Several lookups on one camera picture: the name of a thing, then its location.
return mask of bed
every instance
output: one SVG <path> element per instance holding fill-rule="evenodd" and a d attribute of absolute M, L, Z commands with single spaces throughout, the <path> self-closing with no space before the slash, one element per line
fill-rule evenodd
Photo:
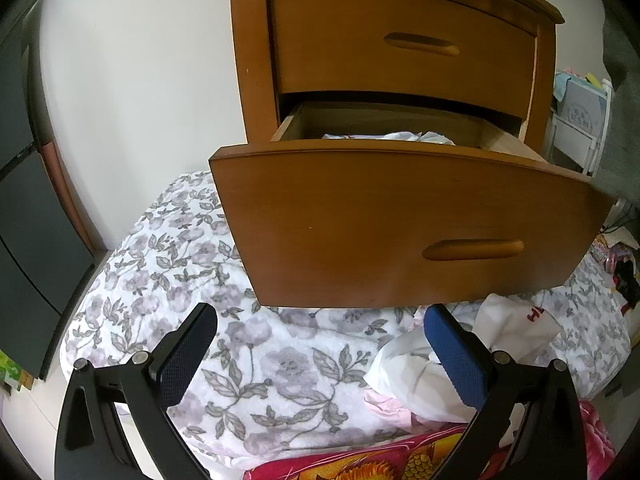
<path fill-rule="evenodd" d="M 588 254 L 564 286 L 521 296 L 562 326 L 537 364 L 567 361 L 593 398 L 622 367 L 630 341 L 612 283 Z M 293 309 L 255 298 L 209 172 L 178 177 L 95 277 L 60 350 L 67 377 L 152 350 L 200 301 L 218 333 L 184 399 L 168 414 L 196 456 L 248 469 L 277 458 L 405 436 L 364 405 L 363 375 L 379 348 L 414 326 L 418 308 Z M 452 304 L 473 323 L 481 302 Z"/>

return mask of white wall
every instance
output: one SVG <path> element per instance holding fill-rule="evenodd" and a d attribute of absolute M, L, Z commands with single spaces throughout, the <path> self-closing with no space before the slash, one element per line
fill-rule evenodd
<path fill-rule="evenodd" d="M 601 0 L 546 0 L 554 4 L 565 23 L 558 25 L 556 70 L 571 68 L 578 74 L 592 72 L 598 79 L 609 78 L 602 62 Z"/>
<path fill-rule="evenodd" d="M 61 158 L 108 248 L 178 174 L 246 142 L 229 0 L 44 0 L 40 63 Z"/>

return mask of drawer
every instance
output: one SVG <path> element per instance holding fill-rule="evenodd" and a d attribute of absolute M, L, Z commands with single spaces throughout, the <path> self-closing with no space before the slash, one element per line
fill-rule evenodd
<path fill-rule="evenodd" d="M 461 145 L 318 138 L 403 130 Z M 242 262 L 269 306 L 409 306 L 561 285 L 611 206 L 580 174 L 453 113 L 302 105 L 274 140 L 220 148 L 210 160 Z"/>
<path fill-rule="evenodd" d="M 281 93 L 396 92 L 526 118 L 535 38 L 447 0 L 271 0 Z"/>

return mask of cabinet door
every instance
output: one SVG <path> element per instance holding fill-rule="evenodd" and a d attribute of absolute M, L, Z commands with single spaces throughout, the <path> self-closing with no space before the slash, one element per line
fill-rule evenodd
<path fill-rule="evenodd" d="M 0 349 L 38 377 L 59 320 L 0 240 Z"/>
<path fill-rule="evenodd" d="M 0 45 L 0 168 L 33 142 L 22 86 L 19 27 Z"/>
<path fill-rule="evenodd" d="M 92 264 L 38 153 L 0 181 L 0 237 L 42 295 L 62 311 Z"/>

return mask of recessed handle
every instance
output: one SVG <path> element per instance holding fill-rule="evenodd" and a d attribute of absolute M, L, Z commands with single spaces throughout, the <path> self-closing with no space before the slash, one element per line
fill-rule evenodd
<path fill-rule="evenodd" d="M 524 250 L 522 240 L 441 240 L 422 251 L 434 262 L 511 258 Z"/>
<path fill-rule="evenodd" d="M 385 36 L 385 43 L 398 48 L 422 50 L 449 57 L 456 57 L 460 54 L 460 49 L 450 41 L 421 36 L 420 34 L 409 34 L 408 32 L 390 32 Z"/>

